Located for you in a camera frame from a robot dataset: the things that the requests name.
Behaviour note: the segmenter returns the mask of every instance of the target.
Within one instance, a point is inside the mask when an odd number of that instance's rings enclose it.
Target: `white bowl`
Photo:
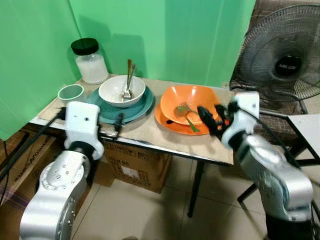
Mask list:
[[[132,76],[130,90],[133,93],[133,98],[129,101],[122,101],[122,93],[127,87],[127,75],[120,75],[109,78],[99,87],[99,96],[112,106],[118,108],[127,108],[137,103],[146,90],[145,82]]]

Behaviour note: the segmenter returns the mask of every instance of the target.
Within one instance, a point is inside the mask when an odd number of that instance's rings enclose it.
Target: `green backdrop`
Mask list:
[[[254,0],[1,0],[0,138],[6,140],[80,74],[70,43],[96,38],[108,70],[221,87]]]

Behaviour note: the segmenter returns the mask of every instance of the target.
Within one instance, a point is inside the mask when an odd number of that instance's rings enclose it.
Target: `table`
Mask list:
[[[301,166],[320,164],[320,114],[289,115],[287,122],[314,159],[299,160]]]
[[[188,216],[191,218],[196,204],[205,163],[221,166],[233,165],[233,152],[232,150],[226,149],[218,138],[211,137],[208,134],[197,136],[182,135],[170,131],[158,124],[154,117],[154,110],[155,106],[159,104],[162,94],[167,87],[182,85],[182,83],[148,78],[142,79],[153,92],[155,96],[155,105],[147,114],[127,123],[116,141],[121,144],[169,153],[197,161],[188,211]],[[100,86],[89,85],[82,80],[79,80],[77,84],[84,87],[87,96]],[[234,94],[224,88],[213,87],[213,89],[218,96],[220,103],[228,105]],[[61,107],[63,107],[62,102],[58,98],[55,98],[35,118],[33,118],[30,123],[44,126],[58,113]],[[101,137],[107,140],[107,135],[113,130],[113,125],[106,123],[102,123],[101,125]],[[51,125],[51,128],[64,130],[64,121],[57,120]]]

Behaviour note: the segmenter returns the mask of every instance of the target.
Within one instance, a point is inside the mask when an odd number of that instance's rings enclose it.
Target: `green cup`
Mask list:
[[[58,98],[63,102],[65,106],[67,105],[67,103],[73,101],[83,103],[87,101],[85,89],[79,84],[72,84],[61,88],[58,92]]]

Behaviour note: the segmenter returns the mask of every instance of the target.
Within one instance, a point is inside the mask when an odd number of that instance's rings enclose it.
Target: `bowl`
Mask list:
[[[184,116],[177,117],[174,113],[175,108],[183,102],[186,102],[194,111],[197,111],[198,106],[203,106],[212,113],[213,118],[218,117],[215,105],[219,104],[219,99],[212,88],[197,85],[168,87],[160,101],[163,115],[178,124],[189,125]],[[194,112],[189,112],[187,117],[194,125],[202,124],[199,115]]]
[[[136,104],[144,94],[146,90],[145,82],[132,76],[130,90],[133,94],[133,98],[129,101],[122,101],[122,94],[127,87],[127,75],[120,75],[109,78],[99,87],[99,96],[107,103],[117,108],[127,108]]]

